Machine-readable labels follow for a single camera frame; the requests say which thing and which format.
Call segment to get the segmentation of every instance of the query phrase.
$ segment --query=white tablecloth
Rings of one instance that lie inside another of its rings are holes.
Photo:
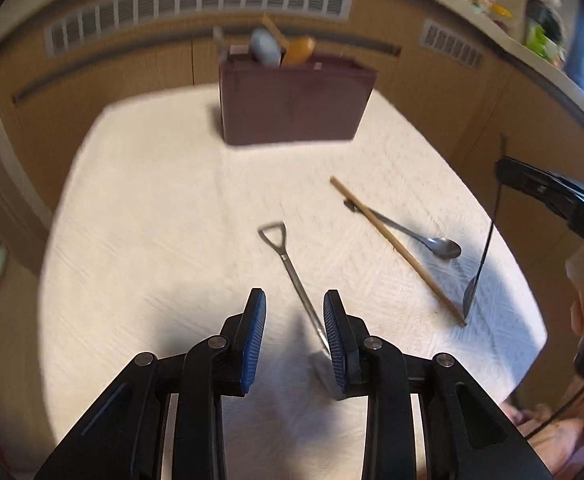
[[[546,332],[502,237],[494,234],[460,328],[329,185],[336,175],[390,218],[458,241],[460,258],[442,262],[397,234],[460,301],[489,218],[424,137],[374,92],[353,142],[231,148],[218,131],[218,105],[212,86],[120,102],[75,158],[40,291],[40,363],[55,438],[136,353],[187,351],[218,333],[258,286],[267,321],[257,378],[245,399],[223,404],[229,478],[360,478],[366,400],[333,402],[313,373],[307,356],[319,340],[279,257],[257,235],[279,220],[319,312],[326,290],[338,289],[372,334],[408,354],[449,352],[504,400]]]

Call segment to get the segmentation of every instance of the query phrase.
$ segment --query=black cable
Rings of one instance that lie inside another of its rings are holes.
[[[542,430],[544,430],[546,427],[548,427],[552,422],[554,422],[557,418],[559,418],[563,413],[565,413],[571,406],[572,404],[574,404],[574,402],[576,402],[580,396],[582,396],[584,394],[584,384],[583,386],[581,386],[581,389],[579,389],[574,396],[569,399],[565,404],[563,404],[558,410],[556,410],[556,412],[554,412],[552,414],[552,416],[550,416],[550,418],[548,418],[544,423],[542,423],[538,428],[536,428],[535,430],[531,431],[529,434],[527,434],[527,436],[525,437],[526,440],[530,440],[531,437],[536,436],[537,434],[539,434]]]

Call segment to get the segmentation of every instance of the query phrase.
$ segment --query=wooden chopstick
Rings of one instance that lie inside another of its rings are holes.
[[[283,35],[283,32],[278,30],[278,27],[274,24],[274,22],[269,18],[267,14],[263,14],[261,23],[265,25],[265,28],[269,30],[269,33],[276,38],[280,46],[282,46],[285,50],[290,48],[289,40]]]
[[[392,233],[390,233],[389,229],[387,229],[387,227],[385,227],[381,221],[373,215],[367,206],[358,200],[358,198],[347,189],[347,187],[343,186],[342,182],[339,181],[335,176],[331,177],[329,182],[332,186],[338,189],[345,198],[350,199],[360,209],[361,213],[363,213],[365,217],[374,225],[374,227],[376,227],[378,232],[387,238],[387,241],[392,244],[394,249],[396,249],[399,254],[408,261],[408,264],[411,265],[416,272],[418,272],[423,281],[427,283],[427,286],[431,288],[432,292],[434,292],[434,294],[438,296],[438,299],[441,300],[441,303],[443,303],[447,310],[453,314],[458,324],[460,326],[466,326],[467,323],[462,318],[462,315],[460,314],[460,311],[456,305],[452,303],[452,301],[445,295],[443,290],[441,290],[441,288],[438,286],[438,283],[434,281],[434,278],[432,278],[430,273],[427,272],[427,270],[425,270],[425,268],[419,264],[416,258],[412,256],[411,253],[409,253],[403,244],[398,241]]]

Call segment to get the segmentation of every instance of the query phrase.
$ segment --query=wooden cabinet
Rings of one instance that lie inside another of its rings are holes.
[[[483,207],[494,200],[494,164],[500,134],[508,154],[584,184],[584,128],[529,77],[514,70],[489,120],[458,173]],[[565,222],[543,204],[505,189],[497,225],[523,270],[545,256],[565,234]]]
[[[521,388],[521,397],[529,406],[546,402],[557,407],[574,376],[578,337],[571,331],[569,309],[576,299],[576,291],[565,272],[565,261],[582,243],[578,236],[567,231],[526,273],[547,329],[547,343]]]
[[[53,209],[76,150],[105,106],[192,83],[190,42],[103,60],[49,83],[15,104],[20,130],[8,134],[32,183]],[[147,134],[151,139],[152,131]]]
[[[201,38],[192,41],[192,70],[195,85],[218,82],[218,58],[213,40]]]
[[[482,101],[500,61],[483,49],[479,69],[406,44],[388,98],[443,158],[450,160]]]

